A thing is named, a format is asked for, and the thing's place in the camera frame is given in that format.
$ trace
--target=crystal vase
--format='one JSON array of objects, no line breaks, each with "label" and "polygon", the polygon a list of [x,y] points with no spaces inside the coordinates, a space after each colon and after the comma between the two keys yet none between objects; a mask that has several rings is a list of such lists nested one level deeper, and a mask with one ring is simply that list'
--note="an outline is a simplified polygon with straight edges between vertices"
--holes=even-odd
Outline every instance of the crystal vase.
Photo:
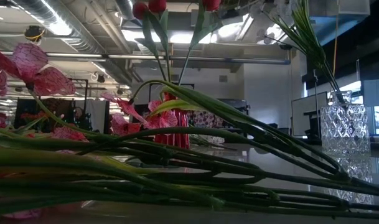
[{"label": "crystal vase", "polygon": [[[164,95],[166,101],[176,100],[177,98],[169,93]],[[177,127],[188,127],[187,112],[179,109],[172,110],[178,120]],[[169,146],[177,146],[183,149],[189,149],[189,135],[188,134],[157,134],[154,139],[155,142],[167,144]]]},{"label": "crystal vase", "polygon": [[[332,92],[333,104],[322,108],[323,152],[336,159],[351,177],[372,182],[367,110],[351,104],[351,91]],[[349,202],[372,204],[373,196],[326,189]]]}]

